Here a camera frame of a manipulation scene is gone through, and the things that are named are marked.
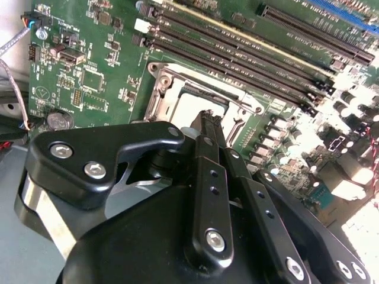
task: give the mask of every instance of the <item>hole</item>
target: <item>hole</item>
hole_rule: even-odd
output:
[[[215,170],[211,170],[212,177],[216,178],[219,176],[219,174]]]
[[[268,218],[270,219],[274,219],[275,216],[273,215],[273,213],[271,213],[269,210],[266,210],[266,215],[268,216]]]
[[[264,197],[266,197],[266,196],[263,194],[263,192],[260,192],[260,191],[257,191],[256,194],[258,194],[258,196],[259,196],[260,198],[264,198]]]
[[[214,186],[211,186],[210,190],[212,191],[212,193],[214,195],[219,195],[220,194],[219,190],[217,188],[215,188]]]

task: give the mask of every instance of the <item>screw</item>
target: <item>screw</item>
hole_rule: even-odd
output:
[[[84,172],[87,176],[93,179],[102,179],[107,173],[105,167],[97,162],[90,162],[86,164],[84,167]]]
[[[295,276],[297,280],[300,280],[300,281],[304,280],[305,278],[304,271],[294,259],[287,257],[287,260],[285,263],[287,265],[288,270],[292,273],[293,276]]]
[[[348,267],[345,264],[337,260],[337,265],[338,265],[339,270],[346,276],[346,278],[348,279],[353,278],[353,274],[351,273],[350,269],[348,269]]]
[[[216,231],[207,231],[207,243],[215,250],[220,253],[225,249],[225,241],[224,238]]]
[[[168,132],[170,132],[170,134],[174,135],[175,137],[179,136],[178,130],[176,130],[174,127],[169,127]]]
[[[49,34],[47,33],[47,31],[44,28],[39,28],[36,31],[36,36],[40,40],[47,40],[47,37],[49,36]]]
[[[239,158],[238,153],[237,153],[236,151],[234,151],[233,149],[231,149],[230,154],[232,154],[232,156],[233,156],[234,158],[236,158],[236,159]]]
[[[60,159],[67,159],[70,158],[73,154],[72,149],[64,144],[55,144],[52,145],[50,148],[50,152],[54,157],[60,158]]]
[[[211,138],[209,138],[209,137],[204,137],[204,141],[205,141],[205,143],[207,143],[209,146],[213,146],[213,142],[212,142]]]
[[[364,271],[355,262],[352,262],[351,265],[354,268],[355,272],[360,276],[360,278],[362,278],[363,280],[367,279],[367,276],[364,273]]]
[[[264,176],[265,176],[266,180],[268,180],[269,182],[272,182],[272,178],[268,173],[264,173]]]

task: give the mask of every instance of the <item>microchip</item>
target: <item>microchip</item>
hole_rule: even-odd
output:
[[[243,23],[244,26],[248,27],[248,28],[253,28],[255,27],[255,21],[252,20],[252,19],[247,19],[244,23]]]
[[[267,136],[270,136],[271,138],[274,138],[274,139],[279,139],[281,137],[281,131],[279,129],[269,127],[267,129]]]
[[[291,180],[290,180],[290,185],[297,185],[298,182],[299,182],[298,179],[291,179]]]
[[[110,25],[112,17],[107,12],[100,12],[97,16],[97,19],[98,19],[99,23],[101,23],[103,25]]]
[[[264,159],[257,155],[251,154],[250,162],[255,163],[255,164],[262,164],[264,162]]]
[[[116,42],[116,41],[113,41],[113,42],[111,43],[111,47],[112,47],[113,50],[118,51],[118,50],[120,49],[120,43],[118,43],[118,42]]]
[[[232,19],[238,22],[239,24],[243,24],[245,22],[244,16],[241,15],[240,13],[233,13]]]
[[[270,149],[265,146],[257,146],[255,153],[265,157],[270,154]]]
[[[281,117],[275,117],[272,124],[279,129],[287,129],[288,127],[288,122]]]
[[[296,160],[294,160],[294,159],[291,159],[291,160],[288,162],[288,165],[291,166],[291,167],[295,166],[296,164],[297,164],[297,162],[296,162]]]
[[[100,92],[102,83],[103,83],[103,75],[99,73],[95,73],[93,71],[89,71],[87,69],[83,70],[82,75],[82,86],[90,89],[95,92]]]
[[[120,18],[113,18],[112,26],[116,30],[122,30],[123,29],[123,22],[122,22],[122,20]]]
[[[269,147],[269,148],[274,148],[276,146],[276,141],[274,139],[271,139],[269,137],[264,137],[262,138],[262,145]]]

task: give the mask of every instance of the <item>metal lever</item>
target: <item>metal lever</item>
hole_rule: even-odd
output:
[[[213,123],[202,119],[198,130],[215,138]],[[185,253],[191,264],[207,275],[220,273],[233,261],[234,248],[226,171],[219,164],[219,145],[207,135],[195,142],[195,170],[192,183],[193,219]]]
[[[310,283],[307,269],[297,253],[281,217],[264,185],[252,180],[242,157],[233,149],[222,149],[227,165],[229,194],[239,198],[251,221],[252,234],[264,247],[267,272],[272,283]]]
[[[273,175],[263,170],[253,178],[267,188],[291,238],[299,251],[306,249],[303,257],[322,283],[371,283],[363,264]]]

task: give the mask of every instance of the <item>cable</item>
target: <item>cable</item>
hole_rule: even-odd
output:
[[[21,107],[21,113],[23,114],[23,120],[24,120],[24,125],[25,125],[25,129],[26,130],[30,130],[29,128],[29,119],[28,119],[28,112],[26,110],[26,107],[25,107],[25,103],[24,103],[24,99],[23,99],[23,96],[21,94],[21,91],[19,89],[19,87],[17,86],[13,76],[12,76],[12,73],[11,73],[11,70],[9,69],[8,65],[2,60],[0,59],[0,65],[2,67],[4,67],[7,75],[8,75],[8,79],[9,79],[9,82],[11,83],[12,87],[13,87],[13,90],[16,94],[16,97],[17,97],[17,100],[18,100],[18,103]]]
[[[29,33],[30,29],[25,27],[18,34],[16,34],[9,42],[0,47],[0,57],[4,55],[12,46],[14,46],[20,39]]]

